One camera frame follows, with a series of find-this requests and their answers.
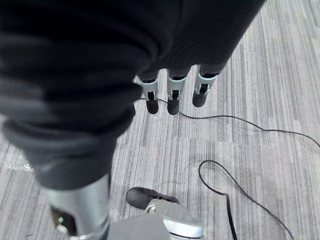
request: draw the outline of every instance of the striped carpet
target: striped carpet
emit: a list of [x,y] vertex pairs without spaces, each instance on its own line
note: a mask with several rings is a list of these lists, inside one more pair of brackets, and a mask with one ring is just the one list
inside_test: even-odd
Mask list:
[[[188,77],[181,111],[191,116],[228,114],[265,128],[311,135],[320,142],[320,2],[269,0],[218,77],[207,103],[192,105],[197,67]],[[160,72],[166,99],[166,72]],[[176,196],[199,218],[208,240],[232,239],[226,200],[198,178],[203,160],[223,164],[254,199],[268,207],[296,240],[320,240],[320,148],[292,134],[261,132],[236,119],[193,120],[147,113],[118,139],[113,160],[111,217],[141,214],[126,204],[131,187]],[[289,240],[272,217],[250,202],[221,169],[203,166],[205,180],[228,192],[240,240]],[[62,240],[22,153],[0,135],[0,239]]]

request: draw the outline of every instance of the robot finger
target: robot finger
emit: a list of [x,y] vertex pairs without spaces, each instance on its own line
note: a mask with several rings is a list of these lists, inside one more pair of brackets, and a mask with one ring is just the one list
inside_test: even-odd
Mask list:
[[145,96],[146,108],[150,114],[156,114],[159,110],[158,104],[158,71],[143,73],[139,76]]
[[201,65],[195,78],[192,103],[200,108],[206,103],[210,88],[213,86],[219,73],[210,69],[207,65]]
[[167,70],[167,110],[171,115],[179,112],[180,99],[190,67]]

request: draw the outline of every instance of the gray carpet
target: gray carpet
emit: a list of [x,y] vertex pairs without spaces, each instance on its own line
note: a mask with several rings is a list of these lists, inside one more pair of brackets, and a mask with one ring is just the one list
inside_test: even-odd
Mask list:
[[[181,111],[229,114],[320,141],[320,2],[269,0],[256,17],[208,97],[192,106],[196,67],[188,75]],[[166,97],[166,72],[159,76]],[[125,202],[134,186],[176,196],[203,221],[208,240],[230,240],[224,197],[208,191],[198,165],[222,163],[240,185],[291,229],[297,240],[320,240],[320,149],[292,134],[261,132],[236,119],[192,120],[157,115],[136,104],[136,117],[118,140],[111,189],[112,221],[141,214]],[[230,193],[240,240],[289,240],[272,217],[250,202],[217,166],[203,168],[208,183]],[[0,239],[62,240],[22,153],[0,137]]]

